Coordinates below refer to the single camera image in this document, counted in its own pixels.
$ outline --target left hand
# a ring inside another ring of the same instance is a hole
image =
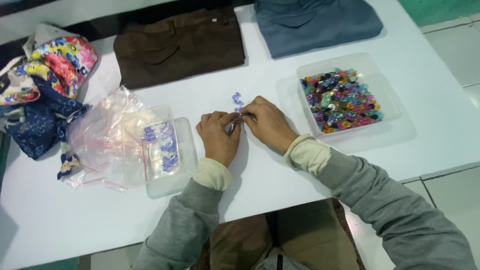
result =
[[[202,115],[196,126],[198,135],[205,147],[205,157],[216,160],[228,167],[237,155],[240,143],[241,119],[235,125],[232,135],[228,136],[225,127],[240,114],[214,111]]]

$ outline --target gray sleeve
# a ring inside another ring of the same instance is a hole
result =
[[[397,270],[476,270],[461,231],[425,199],[367,160],[331,150],[318,179],[383,238]]]
[[[172,197],[157,227],[145,240],[133,269],[179,269],[194,264],[218,225],[222,191],[190,179],[180,195]]]

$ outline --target folded brown cloth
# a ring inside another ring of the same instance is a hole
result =
[[[240,28],[232,7],[131,25],[113,49],[121,83],[136,89],[244,64]]]

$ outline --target hand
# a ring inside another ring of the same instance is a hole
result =
[[[242,119],[257,139],[283,153],[299,136],[290,128],[282,111],[261,96],[257,96],[240,113],[255,114],[256,121],[248,116],[242,116]]]
[[[240,114],[214,111],[202,115],[196,129],[205,147],[205,157],[216,160],[228,167],[237,155],[240,142],[241,119],[228,136],[225,127]]]

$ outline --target folded gray cloth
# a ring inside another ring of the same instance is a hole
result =
[[[256,0],[272,58],[375,37],[383,24],[364,0]]]

